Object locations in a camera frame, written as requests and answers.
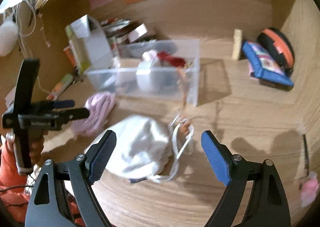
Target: blue gripper pad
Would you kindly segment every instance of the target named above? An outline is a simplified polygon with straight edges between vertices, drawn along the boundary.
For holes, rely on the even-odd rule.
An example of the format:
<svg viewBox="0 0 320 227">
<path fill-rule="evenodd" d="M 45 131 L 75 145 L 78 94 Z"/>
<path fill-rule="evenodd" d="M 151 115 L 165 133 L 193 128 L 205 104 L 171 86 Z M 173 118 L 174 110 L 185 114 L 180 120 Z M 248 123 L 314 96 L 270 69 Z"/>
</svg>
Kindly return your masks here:
<svg viewBox="0 0 320 227">
<path fill-rule="evenodd" d="M 117 142 L 116 134 L 112 130 L 107 130 L 97 144 L 94 144 L 85 154 L 87 160 L 85 167 L 88 169 L 88 182 L 93 185 L 98 181 L 115 149 Z"/>
<path fill-rule="evenodd" d="M 233 167 L 231 152 L 225 145 L 218 142 L 210 130 L 202 133 L 201 145 L 217 179 L 223 182 L 225 186 L 228 186 L 231 181 Z"/>
</svg>

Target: white pom-pom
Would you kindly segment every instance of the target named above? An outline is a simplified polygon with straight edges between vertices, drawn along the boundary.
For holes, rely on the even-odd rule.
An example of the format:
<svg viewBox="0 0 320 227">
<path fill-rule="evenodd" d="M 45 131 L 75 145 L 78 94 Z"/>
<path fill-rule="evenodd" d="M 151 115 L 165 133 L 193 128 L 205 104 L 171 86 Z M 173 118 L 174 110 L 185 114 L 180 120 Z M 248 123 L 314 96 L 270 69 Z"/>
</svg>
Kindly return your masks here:
<svg viewBox="0 0 320 227">
<path fill-rule="evenodd" d="M 5 57 L 14 48 L 18 40 L 18 28 L 12 21 L 5 21 L 0 26 L 0 57 Z"/>
</svg>

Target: orange jacket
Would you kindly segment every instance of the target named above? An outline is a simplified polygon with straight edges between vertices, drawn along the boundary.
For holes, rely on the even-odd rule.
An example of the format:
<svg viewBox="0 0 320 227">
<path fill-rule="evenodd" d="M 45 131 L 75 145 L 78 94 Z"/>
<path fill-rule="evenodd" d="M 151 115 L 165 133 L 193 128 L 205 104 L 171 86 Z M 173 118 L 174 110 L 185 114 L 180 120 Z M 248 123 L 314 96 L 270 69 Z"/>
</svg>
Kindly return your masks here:
<svg viewBox="0 0 320 227">
<path fill-rule="evenodd" d="M 26 185 L 27 177 L 18 174 L 16 159 L 14 154 L 8 150 L 7 142 L 1 148 L 1 164 L 0 164 L 0 190 L 14 186 Z M 19 223 L 26 220 L 27 206 L 29 196 L 23 193 L 24 188 L 15 188 L 6 192 L 0 192 L 0 199 L 7 205 L 7 209 L 13 218 Z M 73 201 L 70 204 L 71 213 L 79 214 L 79 209 Z M 82 218 L 75 220 L 81 226 L 85 226 Z"/>
</svg>

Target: white strap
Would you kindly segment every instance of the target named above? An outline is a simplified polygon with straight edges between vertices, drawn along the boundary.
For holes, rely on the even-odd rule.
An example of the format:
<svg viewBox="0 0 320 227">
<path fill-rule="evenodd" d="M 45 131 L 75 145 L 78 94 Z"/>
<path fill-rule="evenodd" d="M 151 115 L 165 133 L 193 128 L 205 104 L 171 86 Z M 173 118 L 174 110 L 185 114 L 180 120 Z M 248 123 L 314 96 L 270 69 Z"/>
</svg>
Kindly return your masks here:
<svg viewBox="0 0 320 227">
<path fill-rule="evenodd" d="M 178 118 L 179 118 L 179 114 L 175 117 L 175 119 L 172 121 L 172 123 L 170 123 L 168 125 L 169 129 L 171 131 L 171 135 L 172 135 L 172 148 L 173 148 L 173 164 L 172 164 L 170 173 L 169 173 L 169 175 L 155 175 L 155 176 L 148 177 L 153 182 L 164 183 L 164 182 L 167 182 L 167 181 L 170 181 L 171 179 L 173 179 L 175 177 L 175 175 L 178 173 L 179 158 L 181 157 L 184 150 L 186 148 L 188 148 L 189 154 L 191 154 L 193 151 L 193 133 L 194 133 L 193 125 L 188 126 L 189 133 L 186 136 L 185 143 L 183 144 L 182 148 L 179 150 L 178 146 L 181 146 L 181 143 L 178 139 L 178 132 L 179 132 L 180 127 L 188 120 L 184 119 L 172 131 L 173 125 L 175 124 L 175 122 L 177 121 Z"/>
</svg>

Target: drawstring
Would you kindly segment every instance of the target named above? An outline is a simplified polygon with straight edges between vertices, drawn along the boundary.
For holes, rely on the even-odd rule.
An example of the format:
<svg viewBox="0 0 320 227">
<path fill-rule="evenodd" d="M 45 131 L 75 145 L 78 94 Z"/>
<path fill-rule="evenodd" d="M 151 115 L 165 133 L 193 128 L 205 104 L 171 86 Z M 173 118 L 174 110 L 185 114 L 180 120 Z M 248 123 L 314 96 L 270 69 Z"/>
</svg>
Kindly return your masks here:
<svg viewBox="0 0 320 227">
<path fill-rule="evenodd" d="M 180 119 L 180 114 L 178 114 L 174 120 L 168 125 L 169 130 L 172 136 L 172 149 L 173 149 L 173 164 L 170 170 L 169 175 L 155 175 L 148 177 L 153 182 L 164 183 L 172 180 L 179 170 L 179 158 L 183 152 L 188 149 L 188 154 L 191 154 L 193 151 L 193 133 L 194 127 L 189 120 L 183 119 L 178 123 L 178 125 L 173 129 L 176 121 Z M 178 138 L 178 133 L 181 132 L 186 136 L 186 141 L 183 144 L 182 148 L 179 150 L 181 143 Z"/>
</svg>

